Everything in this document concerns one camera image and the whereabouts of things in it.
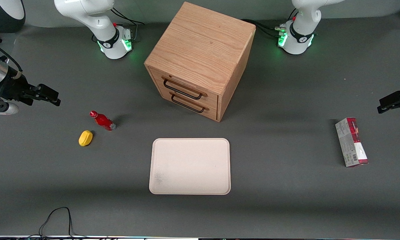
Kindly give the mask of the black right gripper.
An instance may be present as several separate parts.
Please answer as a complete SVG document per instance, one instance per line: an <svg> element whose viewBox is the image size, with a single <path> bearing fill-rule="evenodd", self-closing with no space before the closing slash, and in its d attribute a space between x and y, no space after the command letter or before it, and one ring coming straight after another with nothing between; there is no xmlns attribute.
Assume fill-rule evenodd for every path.
<svg viewBox="0 0 400 240"><path fill-rule="evenodd" d="M61 100L58 99L58 94L44 84L39 84L35 90L35 86L29 84L23 75L18 79L7 76L0 83L0 99L14 100L26 105L33 105L34 100L44 98L53 105L60 106Z"/></svg>

